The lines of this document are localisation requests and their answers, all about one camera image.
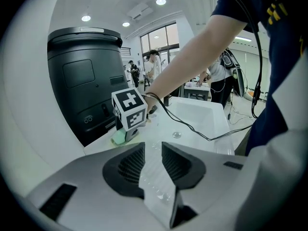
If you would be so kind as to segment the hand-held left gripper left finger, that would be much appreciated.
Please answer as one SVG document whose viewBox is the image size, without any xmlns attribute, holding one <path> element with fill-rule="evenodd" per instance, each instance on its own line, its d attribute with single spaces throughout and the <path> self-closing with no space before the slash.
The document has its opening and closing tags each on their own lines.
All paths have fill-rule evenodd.
<svg viewBox="0 0 308 231">
<path fill-rule="evenodd" d="M 144 199 L 139 181 L 145 165 L 145 143 L 117 147 L 111 152 L 113 156 L 103 166 L 105 182 L 121 196 Z"/>
</svg>

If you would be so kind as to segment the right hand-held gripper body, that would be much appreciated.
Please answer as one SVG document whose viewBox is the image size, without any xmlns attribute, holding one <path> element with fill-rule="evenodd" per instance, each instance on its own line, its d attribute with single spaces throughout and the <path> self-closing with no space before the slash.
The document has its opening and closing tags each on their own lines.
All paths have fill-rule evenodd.
<svg viewBox="0 0 308 231">
<path fill-rule="evenodd" d="M 116 134 L 114 141 L 130 141 L 138 133 L 138 127 L 146 123 L 148 105 L 136 88 L 112 92 Z"/>
</svg>

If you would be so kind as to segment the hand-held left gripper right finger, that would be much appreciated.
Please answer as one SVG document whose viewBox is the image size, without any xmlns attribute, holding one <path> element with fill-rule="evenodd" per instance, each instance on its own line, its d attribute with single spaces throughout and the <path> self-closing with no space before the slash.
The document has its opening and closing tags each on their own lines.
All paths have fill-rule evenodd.
<svg viewBox="0 0 308 231">
<path fill-rule="evenodd" d="M 162 142 L 161 153 L 162 164 L 178 189 L 192 189 L 204 177 L 206 167 L 199 158 L 167 142 Z"/>
</svg>

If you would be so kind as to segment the person's right hand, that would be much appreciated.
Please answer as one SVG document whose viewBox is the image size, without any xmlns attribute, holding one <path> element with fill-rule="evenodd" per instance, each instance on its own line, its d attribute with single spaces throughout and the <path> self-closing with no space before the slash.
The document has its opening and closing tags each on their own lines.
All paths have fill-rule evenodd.
<svg viewBox="0 0 308 231">
<path fill-rule="evenodd" d="M 157 99 L 154 97 L 144 97 L 144 100 L 146 101 L 148 108 L 147 108 L 147 113 L 151 111 L 151 109 L 155 106 Z"/>
</svg>

